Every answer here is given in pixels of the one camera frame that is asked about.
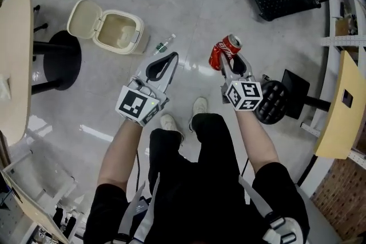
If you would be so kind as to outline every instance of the open trash bin lid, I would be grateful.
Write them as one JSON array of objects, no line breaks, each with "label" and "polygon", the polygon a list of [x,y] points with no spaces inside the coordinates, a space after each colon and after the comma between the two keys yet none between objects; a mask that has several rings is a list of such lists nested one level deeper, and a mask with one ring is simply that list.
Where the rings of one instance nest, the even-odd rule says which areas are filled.
[{"label": "open trash bin lid", "polygon": [[103,10],[89,0],[78,1],[67,22],[67,31],[78,38],[91,39],[96,33]]}]

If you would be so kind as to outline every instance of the plastic bottle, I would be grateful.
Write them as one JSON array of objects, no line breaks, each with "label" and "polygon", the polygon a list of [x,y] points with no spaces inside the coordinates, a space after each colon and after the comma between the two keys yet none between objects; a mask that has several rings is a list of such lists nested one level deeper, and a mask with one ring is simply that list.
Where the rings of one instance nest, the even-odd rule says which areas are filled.
[{"label": "plastic bottle", "polygon": [[158,46],[156,46],[155,48],[156,51],[154,52],[154,55],[165,52],[168,46],[173,42],[175,37],[176,35],[172,34],[169,38],[165,39],[164,42],[159,43]]}]

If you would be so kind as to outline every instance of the red soda can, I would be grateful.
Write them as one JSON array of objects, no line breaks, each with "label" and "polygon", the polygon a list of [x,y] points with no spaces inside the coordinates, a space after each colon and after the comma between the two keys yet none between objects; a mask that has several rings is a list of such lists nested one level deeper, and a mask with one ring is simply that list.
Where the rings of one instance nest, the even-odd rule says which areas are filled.
[{"label": "red soda can", "polygon": [[213,46],[210,59],[208,63],[215,70],[221,70],[220,54],[225,53],[229,60],[231,60],[241,49],[240,39],[233,35],[227,35],[222,41]]}]

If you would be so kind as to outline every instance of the black tufted cushion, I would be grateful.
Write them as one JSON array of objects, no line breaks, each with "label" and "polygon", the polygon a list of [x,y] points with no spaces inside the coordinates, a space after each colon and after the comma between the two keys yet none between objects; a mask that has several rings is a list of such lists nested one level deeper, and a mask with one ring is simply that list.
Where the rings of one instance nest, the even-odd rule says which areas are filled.
[{"label": "black tufted cushion", "polygon": [[289,93],[279,81],[269,81],[262,86],[263,100],[254,111],[264,124],[275,124],[283,118],[287,110]]}]

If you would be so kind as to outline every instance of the forearm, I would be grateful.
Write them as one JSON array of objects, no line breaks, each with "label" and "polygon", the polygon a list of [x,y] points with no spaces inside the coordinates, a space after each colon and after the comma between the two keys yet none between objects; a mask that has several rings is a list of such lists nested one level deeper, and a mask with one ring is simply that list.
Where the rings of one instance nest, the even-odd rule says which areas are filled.
[{"label": "forearm", "polygon": [[98,185],[109,183],[127,190],[142,127],[126,120],[110,144],[99,173]]},{"label": "forearm", "polygon": [[237,111],[239,128],[254,172],[271,162],[279,162],[272,140],[251,111]]}]

